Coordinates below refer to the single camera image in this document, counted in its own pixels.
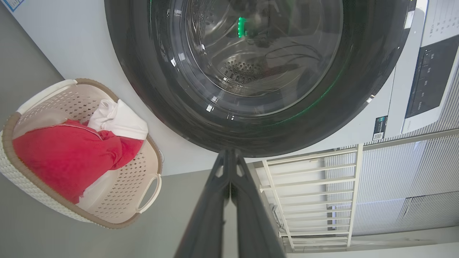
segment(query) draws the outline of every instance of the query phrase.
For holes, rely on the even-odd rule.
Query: washing machine door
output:
[[[172,130],[245,157],[336,132],[377,94],[409,33],[410,0],[106,0],[132,86]]]

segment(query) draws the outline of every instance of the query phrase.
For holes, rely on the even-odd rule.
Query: red garment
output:
[[[114,135],[67,120],[13,140],[17,156],[43,182],[78,203],[83,191],[108,170],[129,163],[143,140]]]

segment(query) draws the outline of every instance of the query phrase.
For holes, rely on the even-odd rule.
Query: clothes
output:
[[[88,127],[96,131],[107,130],[117,136],[145,140],[148,127],[122,100],[101,100],[99,107],[89,119]]]
[[[72,203],[108,170],[129,163],[143,140],[96,132],[78,121],[36,129],[13,140],[17,156],[43,182]]]

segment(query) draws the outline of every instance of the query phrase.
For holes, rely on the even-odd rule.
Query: basket handle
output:
[[[142,207],[142,208],[139,208],[137,207],[136,208],[136,211],[138,213],[142,213],[144,211],[146,211],[156,200],[156,198],[158,197],[159,195],[159,191],[161,190],[161,175],[160,174],[155,174],[155,178],[158,179],[158,183],[156,185],[156,189],[155,189],[155,192],[153,193],[153,195],[151,196],[151,198],[147,201],[147,203]],[[140,205],[140,203],[142,202],[143,200],[143,197],[140,199],[140,202],[138,204],[138,206]]]
[[[76,80],[63,80],[61,82],[58,82],[56,84],[53,84],[49,86],[48,88],[42,90],[41,92],[37,93],[35,96],[30,98],[28,101],[26,101],[24,104],[22,104],[18,108],[18,112],[20,114],[24,114],[27,110],[33,108],[34,106],[42,103],[43,101],[47,100],[51,96],[56,95],[60,91],[63,91],[70,87],[72,84],[77,84]]]

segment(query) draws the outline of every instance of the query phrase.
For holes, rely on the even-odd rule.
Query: white garment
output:
[[[126,103],[118,100],[101,100],[99,107],[89,119],[88,127],[96,131],[111,131],[116,136],[145,140],[148,135],[146,122]]]

